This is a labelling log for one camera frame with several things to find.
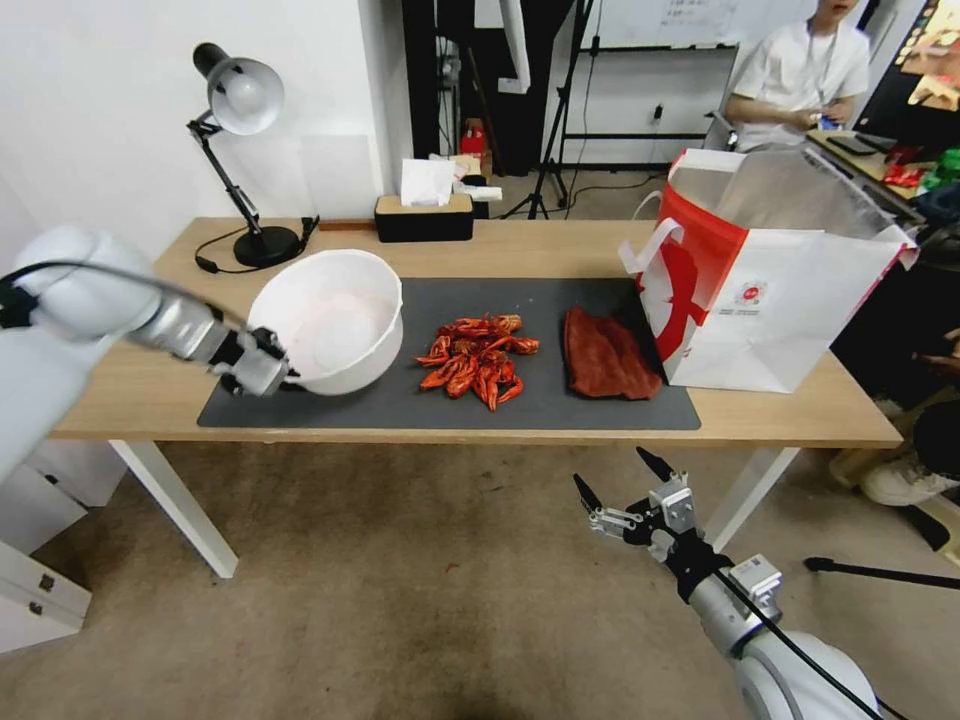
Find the crayfish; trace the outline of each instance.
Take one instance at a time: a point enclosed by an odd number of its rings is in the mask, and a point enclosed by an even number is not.
[[[539,340],[512,334],[521,327],[519,315],[459,318],[440,326],[429,352],[417,358],[424,367],[436,368],[423,379],[420,389],[446,387],[452,398],[473,389],[490,412],[495,412],[497,405],[523,392],[523,380],[508,353],[532,355],[540,349]]]

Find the plastic bowl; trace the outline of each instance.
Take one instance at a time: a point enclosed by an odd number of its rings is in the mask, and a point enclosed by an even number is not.
[[[268,282],[250,308],[252,327],[273,330],[300,373],[290,382],[345,395],[387,371],[400,352],[400,278],[373,253],[326,250]]]

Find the lanyard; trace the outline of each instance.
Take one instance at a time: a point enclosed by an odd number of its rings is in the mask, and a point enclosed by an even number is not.
[[[823,63],[822,72],[817,72],[817,68],[813,68],[813,85],[817,91],[817,98],[820,100],[820,106],[823,107],[826,105],[826,93],[824,92],[824,86],[827,84],[827,74],[830,72],[830,64],[833,62],[833,53],[837,49],[837,35],[840,33],[840,28],[837,28],[836,32],[833,33],[833,38],[830,40],[830,47],[827,48],[826,62]],[[813,63],[813,31],[810,28],[810,23],[807,23],[807,61],[803,65],[804,75],[807,76],[807,81],[810,80],[810,71],[811,65]]]

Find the black box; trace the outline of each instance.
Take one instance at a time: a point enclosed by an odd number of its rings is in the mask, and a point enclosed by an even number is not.
[[[403,207],[396,195],[377,200],[373,213],[380,242],[445,242],[473,237],[473,201],[451,195],[440,207]]]

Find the lamp base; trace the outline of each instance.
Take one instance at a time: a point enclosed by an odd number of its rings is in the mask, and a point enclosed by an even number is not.
[[[279,265],[296,257],[300,250],[300,238],[290,228],[260,228],[263,242],[256,242],[253,235],[245,232],[233,244],[237,262],[247,267],[265,268]]]

